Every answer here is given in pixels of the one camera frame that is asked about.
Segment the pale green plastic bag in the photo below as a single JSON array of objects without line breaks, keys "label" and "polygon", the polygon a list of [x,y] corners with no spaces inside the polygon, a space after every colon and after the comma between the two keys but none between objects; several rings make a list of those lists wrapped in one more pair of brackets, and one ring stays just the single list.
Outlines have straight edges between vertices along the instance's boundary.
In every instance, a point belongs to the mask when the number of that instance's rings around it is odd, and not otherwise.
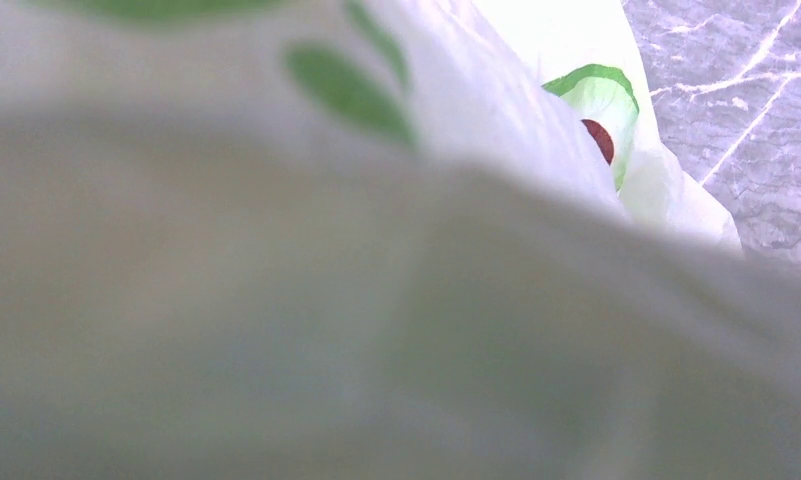
[{"label": "pale green plastic bag", "polygon": [[801,281],[618,1],[0,1],[0,479],[801,479]]}]

